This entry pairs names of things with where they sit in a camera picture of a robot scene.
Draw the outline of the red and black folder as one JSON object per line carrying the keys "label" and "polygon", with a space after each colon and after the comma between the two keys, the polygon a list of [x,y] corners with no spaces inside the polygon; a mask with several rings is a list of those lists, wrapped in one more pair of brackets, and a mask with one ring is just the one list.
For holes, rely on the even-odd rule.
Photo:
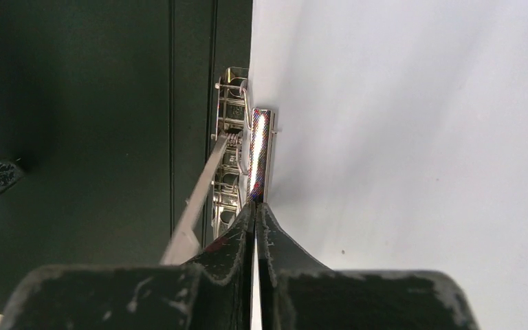
{"label": "red and black folder", "polygon": [[0,1],[0,311],[42,265],[161,259],[247,67],[251,1]]}

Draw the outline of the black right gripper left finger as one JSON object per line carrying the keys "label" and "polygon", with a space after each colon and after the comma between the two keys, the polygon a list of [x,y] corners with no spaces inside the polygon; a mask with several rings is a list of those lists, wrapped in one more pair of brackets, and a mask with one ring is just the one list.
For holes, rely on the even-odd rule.
{"label": "black right gripper left finger", "polygon": [[249,329],[256,206],[177,266],[48,265],[13,291],[0,329]]}

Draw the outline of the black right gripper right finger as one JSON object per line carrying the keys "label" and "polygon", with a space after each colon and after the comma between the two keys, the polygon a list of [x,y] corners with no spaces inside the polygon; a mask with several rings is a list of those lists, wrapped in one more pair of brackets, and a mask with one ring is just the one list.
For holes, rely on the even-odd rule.
{"label": "black right gripper right finger", "polygon": [[264,329],[477,329],[463,290],[428,270],[333,270],[256,207]]}

